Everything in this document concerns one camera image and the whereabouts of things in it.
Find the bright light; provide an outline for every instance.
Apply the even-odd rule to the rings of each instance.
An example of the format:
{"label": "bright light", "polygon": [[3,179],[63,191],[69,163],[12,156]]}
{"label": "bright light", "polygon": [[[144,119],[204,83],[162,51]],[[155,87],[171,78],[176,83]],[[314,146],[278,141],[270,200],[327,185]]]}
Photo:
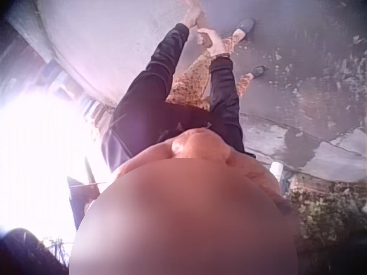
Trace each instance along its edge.
{"label": "bright light", "polygon": [[0,227],[73,241],[66,177],[83,177],[88,138],[80,115],[51,96],[22,96],[0,111]]}

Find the leopard print pants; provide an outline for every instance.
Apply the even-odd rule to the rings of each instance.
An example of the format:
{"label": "leopard print pants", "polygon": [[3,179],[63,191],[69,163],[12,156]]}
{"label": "leopard print pants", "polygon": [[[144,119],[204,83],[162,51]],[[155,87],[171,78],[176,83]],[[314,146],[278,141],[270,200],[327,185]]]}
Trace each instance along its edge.
{"label": "leopard print pants", "polygon": [[[223,42],[228,52],[232,53],[235,48],[232,37],[223,39]],[[209,52],[206,51],[187,70],[179,76],[174,77],[172,89],[166,102],[196,106],[209,111],[209,98],[203,98],[203,95],[209,83],[209,67],[211,63],[212,59]],[[248,75],[240,77],[240,81],[237,83],[237,94],[240,97],[245,93],[250,81],[251,79]]]}

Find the black sleeve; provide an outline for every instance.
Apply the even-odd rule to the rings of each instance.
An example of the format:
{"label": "black sleeve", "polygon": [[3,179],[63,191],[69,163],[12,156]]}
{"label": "black sleeve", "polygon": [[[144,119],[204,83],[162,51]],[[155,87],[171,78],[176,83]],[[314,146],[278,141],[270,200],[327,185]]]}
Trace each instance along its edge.
{"label": "black sleeve", "polygon": [[239,118],[240,100],[232,72],[233,62],[229,58],[219,57],[212,62],[209,71],[212,75],[210,112],[224,121],[228,133],[225,142],[245,153]]}
{"label": "black sleeve", "polygon": [[132,82],[122,101],[127,98],[165,101],[170,93],[173,74],[188,36],[189,29],[181,23],[169,31],[156,48],[146,70]]}

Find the black shoe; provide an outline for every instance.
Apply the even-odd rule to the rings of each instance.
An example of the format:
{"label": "black shoe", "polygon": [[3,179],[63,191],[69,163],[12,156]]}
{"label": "black shoe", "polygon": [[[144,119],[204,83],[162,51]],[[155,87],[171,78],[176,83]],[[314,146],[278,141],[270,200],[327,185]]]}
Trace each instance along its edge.
{"label": "black shoe", "polygon": [[258,78],[259,76],[262,76],[266,71],[265,66],[256,66],[251,70],[251,74],[254,78]]}
{"label": "black shoe", "polygon": [[255,24],[255,19],[248,18],[239,23],[237,29],[241,29],[244,33],[248,34]]}

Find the concrete ground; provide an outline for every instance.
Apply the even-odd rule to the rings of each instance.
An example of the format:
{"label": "concrete ground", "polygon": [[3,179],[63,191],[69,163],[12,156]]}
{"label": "concrete ground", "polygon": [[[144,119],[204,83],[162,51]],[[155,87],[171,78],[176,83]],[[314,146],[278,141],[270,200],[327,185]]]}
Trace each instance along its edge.
{"label": "concrete ground", "polygon": [[[28,37],[45,30],[52,50],[41,40],[31,45],[45,56],[53,52],[88,93],[111,105],[185,13],[180,0],[38,0],[37,6],[40,22],[19,16],[18,7],[13,25]],[[242,19],[257,20],[232,56],[237,79],[255,65],[268,68],[241,99],[247,150],[327,180],[365,178],[365,1],[203,0],[203,6],[223,37]],[[200,51],[192,36],[178,72]]]}

